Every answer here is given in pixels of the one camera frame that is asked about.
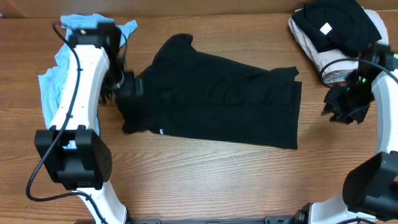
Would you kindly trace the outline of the black mesh shirt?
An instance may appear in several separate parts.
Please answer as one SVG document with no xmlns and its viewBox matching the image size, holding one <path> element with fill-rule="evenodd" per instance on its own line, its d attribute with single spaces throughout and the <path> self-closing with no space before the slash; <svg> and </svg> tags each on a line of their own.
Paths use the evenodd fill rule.
<svg viewBox="0 0 398 224">
<path fill-rule="evenodd" d="M 206 54 L 176 34 L 138 76 L 144 95 L 117 100 L 123 131 L 298 147 L 302 84 L 295 67 L 264 70 Z"/>
</svg>

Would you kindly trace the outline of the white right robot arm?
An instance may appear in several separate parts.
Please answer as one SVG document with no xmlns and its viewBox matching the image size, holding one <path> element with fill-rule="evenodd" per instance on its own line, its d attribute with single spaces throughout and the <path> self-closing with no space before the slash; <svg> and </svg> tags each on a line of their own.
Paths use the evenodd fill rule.
<svg viewBox="0 0 398 224">
<path fill-rule="evenodd" d="M 377 109 L 374 155 L 345 178 L 340 194 L 308 203 L 286 223 L 376 223 L 397 219 L 397 53 L 371 44 L 356 59 L 358 68 L 345 85 L 333 85 L 323 114 L 331 121 L 362 122 L 370 104 Z"/>
</svg>

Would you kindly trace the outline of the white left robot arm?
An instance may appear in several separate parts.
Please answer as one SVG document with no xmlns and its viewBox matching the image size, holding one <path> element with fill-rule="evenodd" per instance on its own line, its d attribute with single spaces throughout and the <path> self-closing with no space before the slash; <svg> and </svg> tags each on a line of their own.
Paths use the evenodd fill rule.
<svg viewBox="0 0 398 224">
<path fill-rule="evenodd" d="M 77 196 L 94 223 L 133 222 L 111 184 L 112 155 L 100 139 L 97 120 L 101 100 L 143 95 L 142 80 L 124 69 L 125 57 L 119 55 L 120 41 L 126 39 L 111 21 L 73 29 L 71 36 L 63 39 L 70 49 L 66 84 L 49 129 L 35 134 L 40 161 L 25 188 L 30 200 L 40 200 L 31 194 L 31 187 L 40 168 L 45 167 L 51 180 L 62 184 L 66 193 L 45 197 L 44 201 Z"/>
</svg>

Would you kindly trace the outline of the folded beige garment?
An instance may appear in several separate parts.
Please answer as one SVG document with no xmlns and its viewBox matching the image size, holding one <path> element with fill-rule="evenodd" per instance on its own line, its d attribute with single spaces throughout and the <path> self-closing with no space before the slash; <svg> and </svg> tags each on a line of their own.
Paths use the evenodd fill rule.
<svg viewBox="0 0 398 224">
<path fill-rule="evenodd" d="M 365 9 L 364 11 L 372 20 L 381 35 L 381 40 L 378 40 L 377 43 L 388 45 L 389 38 L 387 29 L 379 14 L 376 11 L 370 9 Z M 321 69 L 326 64 L 334 60 L 348 58 L 348 56 L 344 55 L 342 51 L 338 49 L 329 50 L 326 52 L 318 52 L 307 34 L 304 33 L 304 31 L 296 24 L 296 22 L 292 18 L 289 19 L 289 28 L 296 42 L 299 44 L 301 49 L 305 52 L 305 54 L 314 63 L 315 67 L 319 71 L 321 71 Z M 325 83 L 342 82 L 345 80 L 349 73 L 356 70 L 357 68 L 358 62 L 344 61 L 334 63 L 333 65 L 330 65 L 325 69 L 325 71 L 322 73 L 322 78 Z"/>
</svg>

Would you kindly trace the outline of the folded black shirt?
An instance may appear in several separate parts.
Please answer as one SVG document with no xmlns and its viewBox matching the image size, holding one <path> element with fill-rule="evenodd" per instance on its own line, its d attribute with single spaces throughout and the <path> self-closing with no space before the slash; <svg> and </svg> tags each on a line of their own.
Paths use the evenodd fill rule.
<svg viewBox="0 0 398 224">
<path fill-rule="evenodd" d="M 318 52 L 338 49 L 349 57 L 358 57 L 382 39 L 371 18 L 355 0 L 306 3 L 292 19 Z"/>
</svg>

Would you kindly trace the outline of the light blue crumpled shirt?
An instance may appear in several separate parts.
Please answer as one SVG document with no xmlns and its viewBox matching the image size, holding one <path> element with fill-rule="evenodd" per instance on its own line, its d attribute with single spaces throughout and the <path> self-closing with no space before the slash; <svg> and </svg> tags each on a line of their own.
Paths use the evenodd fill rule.
<svg viewBox="0 0 398 224">
<path fill-rule="evenodd" d="M 104 17 L 101 14 L 92 14 L 89 16 L 72 14 L 69 16 L 61 16 L 60 22 L 62 23 L 62 28 L 67 30 L 65 38 L 69 40 L 70 36 L 73 34 L 73 30 L 75 29 L 95 29 L 99 23 L 114 23 L 114 19 Z M 129 36 L 138 28 L 138 25 L 135 20 L 131 20 L 124 25 L 116 25 L 116 27 L 122 33 L 120 34 L 120 49 L 126 44 Z M 51 122 L 60 107 L 62 94 L 65 89 L 68 76 L 70 55 L 70 48 L 67 44 L 64 44 L 54 56 L 56 66 L 49 68 L 45 74 L 38 76 L 42 114 L 47 129 L 51 127 Z M 111 87 L 117 82 L 120 82 L 122 79 L 120 69 L 124 66 L 123 59 L 121 59 L 121 61 L 122 62 L 111 62 L 109 71 L 104 78 L 105 83 L 103 83 L 102 89 L 105 87 Z M 98 110 L 96 112 L 96 133 L 100 136 Z"/>
</svg>

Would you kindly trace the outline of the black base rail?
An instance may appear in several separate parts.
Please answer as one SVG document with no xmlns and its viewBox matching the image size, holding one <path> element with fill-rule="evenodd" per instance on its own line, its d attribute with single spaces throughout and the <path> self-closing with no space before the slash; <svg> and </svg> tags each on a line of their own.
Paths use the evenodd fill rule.
<svg viewBox="0 0 398 224">
<path fill-rule="evenodd" d="M 128 219 L 127 224 L 291 224 L 294 216 L 266 216 L 264 218 L 234 218 L 218 220 L 159 220 L 159 219 Z"/>
</svg>

